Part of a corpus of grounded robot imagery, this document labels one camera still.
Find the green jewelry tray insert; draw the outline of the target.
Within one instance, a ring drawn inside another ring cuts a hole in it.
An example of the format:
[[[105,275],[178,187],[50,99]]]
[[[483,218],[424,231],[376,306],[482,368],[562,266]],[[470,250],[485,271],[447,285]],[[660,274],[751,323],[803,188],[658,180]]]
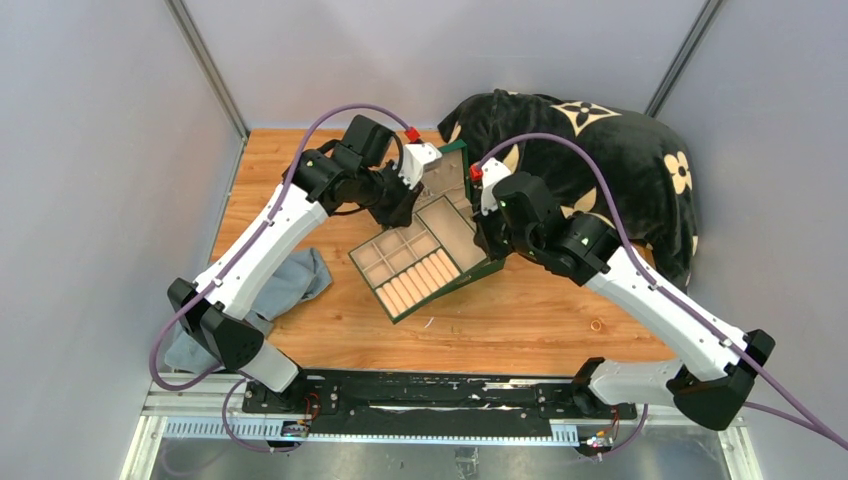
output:
[[[459,276],[429,226],[413,212],[409,227],[385,230],[349,252],[349,258],[396,324],[424,305],[448,295],[448,283]]]

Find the green jewelry box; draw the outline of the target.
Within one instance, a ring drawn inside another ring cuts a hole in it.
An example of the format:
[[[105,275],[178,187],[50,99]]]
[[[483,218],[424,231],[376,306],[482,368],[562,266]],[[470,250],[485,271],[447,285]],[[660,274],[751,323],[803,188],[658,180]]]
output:
[[[476,224],[469,199],[473,183],[468,146],[456,140],[439,147],[438,151],[441,159],[436,166],[425,170],[423,190],[416,200],[414,213],[426,226],[430,225],[430,219],[437,223],[430,231],[459,271],[459,276],[446,287],[447,292],[452,292],[503,270],[505,261],[488,259],[474,243]]]

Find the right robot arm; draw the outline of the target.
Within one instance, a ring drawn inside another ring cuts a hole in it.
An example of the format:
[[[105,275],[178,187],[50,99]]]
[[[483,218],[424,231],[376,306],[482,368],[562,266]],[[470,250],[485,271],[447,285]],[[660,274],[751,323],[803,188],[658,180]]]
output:
[[[674,407],[694,423],[726,429],[746,402],[775,341],[744,332],[698,305],[661,275],[603,220],[565,216],[538,177],[495,164],[473,168],[479,206],[475,239],[491,259],[516,253],[615,303],[648,328],[675,358],[654,363],[587,360],[572,384],[571,403],[584,417],[609,406]]]

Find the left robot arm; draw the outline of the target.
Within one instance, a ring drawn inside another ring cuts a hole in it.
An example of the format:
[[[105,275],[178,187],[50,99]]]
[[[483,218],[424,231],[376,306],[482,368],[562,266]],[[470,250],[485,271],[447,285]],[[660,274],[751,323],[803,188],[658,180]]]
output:
[[[424,173],[441,158],[414,128],[398,135],[364,115],[339,139],[317,148],[301,144],[271,199],[226,253],[193,280],[171,283],[171,325],[218,366],[264,385],[279,411],[298,411],[307,390],[297,379],[299,366],[247,321],[247,313],[294,248],[341,206],[353,203],[385,228],[409,226]]]

